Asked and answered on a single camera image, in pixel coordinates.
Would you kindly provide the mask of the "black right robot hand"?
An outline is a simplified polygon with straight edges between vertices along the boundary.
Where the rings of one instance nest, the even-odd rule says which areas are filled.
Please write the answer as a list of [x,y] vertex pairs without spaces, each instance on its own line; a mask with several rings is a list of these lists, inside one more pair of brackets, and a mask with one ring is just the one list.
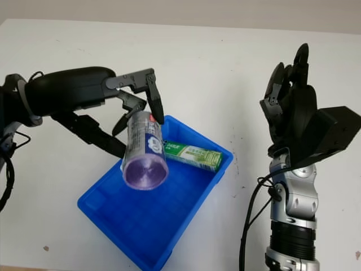
[[311,116],[317,110],[316,94],[307,84],[309,46],[302,44],[293,64],[280,62],[268,81],[264,98],[260,101],[272,140],[268,155],[276,157],[290,151],[301,139]]

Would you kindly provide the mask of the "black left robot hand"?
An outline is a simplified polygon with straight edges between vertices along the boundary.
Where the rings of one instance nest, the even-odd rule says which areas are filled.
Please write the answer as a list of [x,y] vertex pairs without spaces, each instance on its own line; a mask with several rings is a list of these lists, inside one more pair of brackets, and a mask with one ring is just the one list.
[[[121,99],[122,108],[126,110],[111,134],[102,131],[89,115],[75,113],[101,106],[109,98]],[[31,116],[50,116],[87,144],[118,158],[124,157],[126,146],[116,135],[127,128],[132,115],[149,106],[155,120],[164,123],[164,110],[152,68],[119,76],[105,67],[53,72],[29,80],[21,91],[21,99]]]

